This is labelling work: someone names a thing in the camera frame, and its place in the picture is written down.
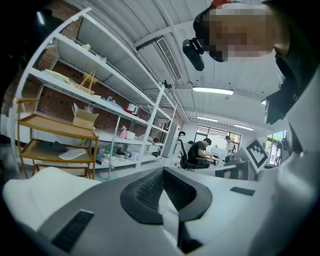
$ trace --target man in black shirt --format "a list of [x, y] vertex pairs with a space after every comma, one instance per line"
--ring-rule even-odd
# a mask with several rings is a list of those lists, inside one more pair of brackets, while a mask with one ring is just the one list
[[210, 153], [205, 153], [204, 150], [207, 146], [211, 145], [211, 139], [205, 138], [203, 141], [194, 143], [188, 152], [188, 163], [197, 165], [197, 169], [204, 169], [210, 166], [210, 163], [206, 160], [198, 160], [196, 158], [213, 158]]

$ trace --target ceiling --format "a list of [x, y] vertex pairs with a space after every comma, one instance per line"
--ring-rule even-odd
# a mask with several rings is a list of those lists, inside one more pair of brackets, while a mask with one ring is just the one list
[[[95, 19], [114, 33], [147, 66], [159, 81], [175, 86], [168, 93], [179, 103], [180, 114], [192, 121], [197, 116], [215, 118], [219, 123], [239, 124], [256, 135], [281, 130], [286, 121], [264, 123], [261, 101], [279, 89], [281, 81], [274, 54], [248, 62], [215, 62], [205, 53], [205, 69], [196, 71], [182, 52], [182, 42], [195, 36], [193, 19], [212, 0], [67, 0], [83, 9], [92, 7]], [[260, 4], [260, 0], [243, 0]], [[156, 40], [163, 37], [171, 50], [181, 79], [174, 76]], [[234, 90], [226, 95], [193, 92], [193, 86]]]

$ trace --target black clothing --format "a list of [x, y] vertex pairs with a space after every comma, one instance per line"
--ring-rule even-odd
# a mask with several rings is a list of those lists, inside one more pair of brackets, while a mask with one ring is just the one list
[[[276, 51], [275, 55], [276, 64], [285, 80], [279, 91], [266, 97], [283, 119], [306, 89], [319, 65], [319, 9], [315, 6], [316, 2], [298, 4], [288, 0], [267, 0], [263, 3], [282, 15], [289, 29], [290, 45], [287, 54], [283, 56]], [[292, 128], [291, 131], [292, 148], [295, 152], [301, 152], [301, 144]]]
[[199, 157], [198, 150], [205, 150], [205, 148], [206, 147], [202, 141], [194, 143], [188, 152], [188, 163], [196, 164], [198, 162], [196, 158]]
[[189, 164], [193, 164], [196, 165], [196, 167], [194, 169], [205, 169], [205, 168], [209, 168], [210, 163], [206, 160], [198, 160], [196, 158], [193, 158], [189, 161], [188, 159], [188, 163]]
[[275, 60], [282, 74], [292, 81], [291, 86], [300, 95], [309, 84], [319, 62], [319, 49], [316, 49], [319, 48], [319, 40], [315, 40], [318, 14], [311, 3], [310, 6], [305, 6], [304, 14], [299, 5], [287, 0], [270, 0], [263, 3], [274, 8], [287, 21], [290, 34], [289, 50], [286, 56], [277, 53]]

